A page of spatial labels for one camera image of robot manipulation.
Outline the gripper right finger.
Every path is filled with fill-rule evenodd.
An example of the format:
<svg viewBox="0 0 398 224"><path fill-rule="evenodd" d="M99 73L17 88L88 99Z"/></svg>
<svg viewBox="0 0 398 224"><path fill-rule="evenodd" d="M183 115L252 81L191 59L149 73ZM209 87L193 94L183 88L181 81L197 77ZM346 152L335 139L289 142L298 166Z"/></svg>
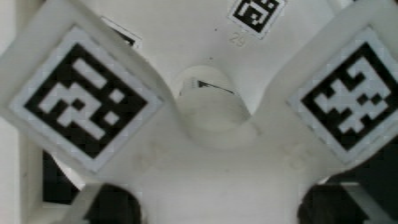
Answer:
<svg viewBox="0 0 398 224"><path fill-rule="evenodd" d="M298 224L382 224L385 212L357 182L311 187L296 211Z"/></svg>

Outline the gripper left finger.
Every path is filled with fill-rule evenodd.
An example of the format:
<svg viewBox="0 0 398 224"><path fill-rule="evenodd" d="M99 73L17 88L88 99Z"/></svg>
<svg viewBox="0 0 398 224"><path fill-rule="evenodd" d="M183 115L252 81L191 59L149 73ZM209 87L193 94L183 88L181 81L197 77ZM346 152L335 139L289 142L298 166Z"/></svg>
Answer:
<svg viewBox="0 0 398 224"><path fill-rule="evenodd" d="M108 183L87 184L60 224L142 224L140 204L131 192Z"/></svg>

